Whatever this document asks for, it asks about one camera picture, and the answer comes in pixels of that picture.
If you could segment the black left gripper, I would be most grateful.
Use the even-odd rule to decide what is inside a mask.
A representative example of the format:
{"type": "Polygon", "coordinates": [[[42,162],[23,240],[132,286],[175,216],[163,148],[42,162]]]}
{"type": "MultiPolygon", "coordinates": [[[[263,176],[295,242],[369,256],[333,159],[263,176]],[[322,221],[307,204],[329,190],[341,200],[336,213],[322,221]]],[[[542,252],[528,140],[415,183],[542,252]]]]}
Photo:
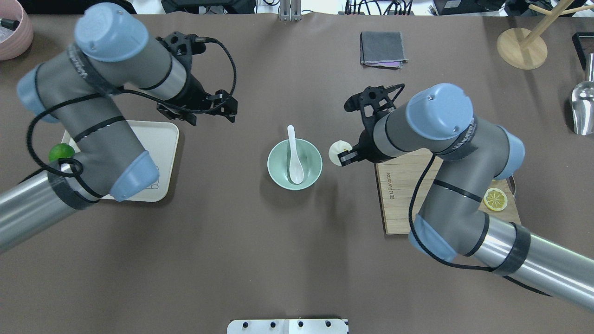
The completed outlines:
{"type": "MultiPolygon", "coordinates": [[[[238,102],[231,94],[225,90],[218,90],[214,95],[206,93],[199,80],[192,74],[187,77],[187,82],[181,92],[176,97],[167,100],[166,103],[185,109],[199,110],[202,114],[205,110],[210,110],[206,114],[224,117],[231,123],[235,123],[238,112],[238,102]]],[[[161,103],[157,104],[157,111],[169,120],[180,119],[193,126],[197,123],[195,113],[180,111],[161,103]]]]}

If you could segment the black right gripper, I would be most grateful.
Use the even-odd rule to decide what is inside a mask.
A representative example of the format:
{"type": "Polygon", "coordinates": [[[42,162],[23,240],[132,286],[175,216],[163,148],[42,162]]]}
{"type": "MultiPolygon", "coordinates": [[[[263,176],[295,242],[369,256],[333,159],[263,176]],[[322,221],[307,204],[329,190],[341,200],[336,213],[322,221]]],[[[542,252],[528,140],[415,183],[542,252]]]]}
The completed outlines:
{"type": "Polygon", "coordinates": [[[377,148],[373,138],[367,131],[362,131],[358,143],[355,145],[355,151],[343,151],[339,153],[340,166],[344,167],[355,161],[370,161],[378,163],[377,148]]]}

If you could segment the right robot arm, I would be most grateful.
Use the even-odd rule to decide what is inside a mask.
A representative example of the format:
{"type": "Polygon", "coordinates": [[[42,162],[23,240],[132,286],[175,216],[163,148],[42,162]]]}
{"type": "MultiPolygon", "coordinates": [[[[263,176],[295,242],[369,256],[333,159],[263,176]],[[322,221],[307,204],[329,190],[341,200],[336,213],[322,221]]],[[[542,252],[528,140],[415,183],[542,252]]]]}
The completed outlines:
{"type": "Polygon", "coordinates": [[[403,87],[367,87],[348,98],[344,110],[359,111],[365,129],[357,145],[338,154],[340,164],[382,163],[428,149],[442,163],[410,219],[413,245],[452,268],[487,271],[592,310],[592,259],[479,209],[492,180],[522,165],[522,141],[475,116],[471,99],[452,83],[424,89],[397,108],[389,95],[403,87]]]}

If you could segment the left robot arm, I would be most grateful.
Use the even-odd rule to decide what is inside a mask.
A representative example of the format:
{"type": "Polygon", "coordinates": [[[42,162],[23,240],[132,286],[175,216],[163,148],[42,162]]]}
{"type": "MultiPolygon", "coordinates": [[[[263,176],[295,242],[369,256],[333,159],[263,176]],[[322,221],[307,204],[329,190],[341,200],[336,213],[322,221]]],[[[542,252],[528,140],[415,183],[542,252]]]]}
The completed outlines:
{"type": "Polygon", "coordinates": [[[166,118],[192,125],[197,114],[235,122],[238,102],[232,92],[206,93],[191,73],[193,55],[218,40],[181,32],[155,38],[111,2],[89,7],[76,22],[74,38],[18,82],[21,103],[35,114],[26,144],[39,170],[1,195],[1,252],[105,195],[124,201],[158,179],[157,165],[113,97],[150,99],[166,118]],[[62,123],[79,152],[42,161],[32,145],[39,121],[62,123]]]}

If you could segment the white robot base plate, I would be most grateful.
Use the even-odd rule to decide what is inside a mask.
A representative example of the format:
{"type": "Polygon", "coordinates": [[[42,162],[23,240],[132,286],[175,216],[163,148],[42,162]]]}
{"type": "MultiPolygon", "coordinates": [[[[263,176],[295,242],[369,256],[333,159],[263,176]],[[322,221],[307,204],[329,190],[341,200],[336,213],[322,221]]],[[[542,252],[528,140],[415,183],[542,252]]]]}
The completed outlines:
{"type": "Polygon", "coordinates": [[[348,320],[338,318],[248,319],[229,323],[227,334],[348,334],[348,320]]]}

